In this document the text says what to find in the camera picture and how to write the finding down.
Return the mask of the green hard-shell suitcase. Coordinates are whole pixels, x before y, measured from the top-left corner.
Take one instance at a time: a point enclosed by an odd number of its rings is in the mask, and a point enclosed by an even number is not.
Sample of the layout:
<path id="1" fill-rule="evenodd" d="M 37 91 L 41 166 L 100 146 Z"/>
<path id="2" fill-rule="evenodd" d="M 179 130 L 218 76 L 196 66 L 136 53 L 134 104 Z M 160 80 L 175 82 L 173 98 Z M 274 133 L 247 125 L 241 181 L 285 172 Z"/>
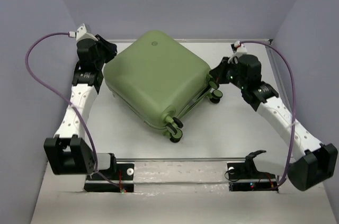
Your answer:
<path id="1" fill-rule="evenodd" d="M 223 97 L 202 58 L 160 30 L 150 30 L 103 68 L 108 89 L 171 142 L 183 137 L 182 118 L 203 98 Z"/>

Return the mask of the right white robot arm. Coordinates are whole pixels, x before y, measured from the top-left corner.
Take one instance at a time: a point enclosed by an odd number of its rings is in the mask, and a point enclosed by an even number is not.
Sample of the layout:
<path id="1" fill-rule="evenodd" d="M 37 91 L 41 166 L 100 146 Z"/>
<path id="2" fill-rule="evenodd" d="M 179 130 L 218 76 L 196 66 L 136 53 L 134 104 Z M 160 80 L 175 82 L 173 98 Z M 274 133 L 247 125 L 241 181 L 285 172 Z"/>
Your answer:
<path id="1" fill-rule="evenodd" d="M 255 55 L 242 55 L 235 62 L 223 57 L 209 74 L 216 84 L 233 84 L 243 100 L 263 117 L 289 147 L 286 157 L 270 157 L 257 150 L 245 157 L 244 172 L 249 177 L 271 173 L 305 191 L 329 178 L 335 171 L 338 150 L 324 144 L 300 124 L 283 104 L 278 92 L 262 81 L 261 63 Z"/>

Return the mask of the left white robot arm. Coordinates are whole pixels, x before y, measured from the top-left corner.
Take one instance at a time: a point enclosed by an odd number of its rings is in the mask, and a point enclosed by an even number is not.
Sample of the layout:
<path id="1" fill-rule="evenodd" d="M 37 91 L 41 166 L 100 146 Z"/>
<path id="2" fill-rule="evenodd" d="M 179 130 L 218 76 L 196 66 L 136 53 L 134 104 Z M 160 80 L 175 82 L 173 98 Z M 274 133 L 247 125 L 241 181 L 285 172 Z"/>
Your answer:
<path id="1" fill-rule="evenodd" d="M 60 127 L 51 138 L 46 138 L 44 150 L 51 169 L 56 175 L 91 175 L 99 172 L 111 179 L 117 174 L 113 153 L 98 154 L 94 140 L 88 135 L 87 121 L 91 107 L 103 83 L 102 69 L 117 54 L 116 44 L 100 35 L 77 42 L 76 63 L 71 97 Z"/>

